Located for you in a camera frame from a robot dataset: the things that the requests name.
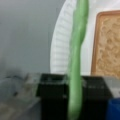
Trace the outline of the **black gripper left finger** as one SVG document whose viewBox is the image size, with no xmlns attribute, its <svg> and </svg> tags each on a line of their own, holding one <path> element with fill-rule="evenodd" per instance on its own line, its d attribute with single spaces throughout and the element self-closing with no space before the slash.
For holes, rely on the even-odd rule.
<svg viewBox="0 0 120 120">
<path fill-rule="evenodd" d="M 68 86 L 65 75 L 43 73 L 36 96 L 40 98 L 41 120 L 66 120 Z"/>
</svg>

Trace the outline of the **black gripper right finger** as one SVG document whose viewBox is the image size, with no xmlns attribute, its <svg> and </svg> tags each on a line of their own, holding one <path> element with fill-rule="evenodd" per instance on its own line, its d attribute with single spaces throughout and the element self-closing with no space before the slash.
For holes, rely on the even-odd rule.
<svg viewBox="0 0 120 120">
<path fill-rule="evenodd" d="M 81 120 L 105 120 L 107 102 L 113 97 L 102 77 L 83 77 L 83 108 Z"/>
</svg>

